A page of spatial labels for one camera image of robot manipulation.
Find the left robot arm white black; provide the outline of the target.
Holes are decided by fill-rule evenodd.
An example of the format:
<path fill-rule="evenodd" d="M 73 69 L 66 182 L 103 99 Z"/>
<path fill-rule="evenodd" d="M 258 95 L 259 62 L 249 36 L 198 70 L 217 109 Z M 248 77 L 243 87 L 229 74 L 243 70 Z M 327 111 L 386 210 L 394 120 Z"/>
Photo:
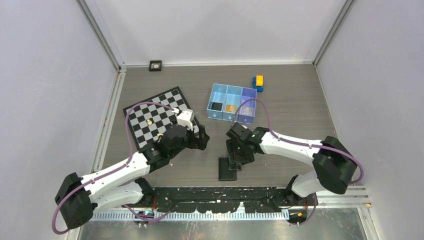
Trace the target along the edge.
<path fill-rule="evenodd" d="M 58 235 L 65 234 L 84 225 L 94 214 L 125 204 L 148 207 L 154 197 L 143 176 L 168 165 L 184 149 L 205 150 L 209 139 L 204 125 L 198 125 L 198 133 L 194 133 L 175 124 L 160 140 L 146 144 L 111 167 L 84 176 L 68 174 L 54 198 L 57 207 L 51 220 L 52 230 Z M 56 228 L 58 215 L 67 230 Z"/>

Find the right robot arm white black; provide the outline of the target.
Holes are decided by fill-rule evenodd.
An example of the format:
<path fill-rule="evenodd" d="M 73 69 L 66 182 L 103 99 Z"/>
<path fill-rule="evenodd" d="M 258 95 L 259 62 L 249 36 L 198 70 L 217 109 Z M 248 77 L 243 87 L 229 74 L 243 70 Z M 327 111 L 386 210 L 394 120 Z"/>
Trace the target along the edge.
<path fill-rule="evenodd" d="M 276 203 L 299 205 L 320 191 L 343 195 L 359 167 L 343 144 L 332 136 L 308 140 L 279 134 L 266 127 L 250 130 L 239 123 L 226 135 L 237 165 L 251 163 L 255 154 L 262 154 L 287 157 L 313 168 L 309 173 L 294 175 L 282 194 L 273 198 Z"/>

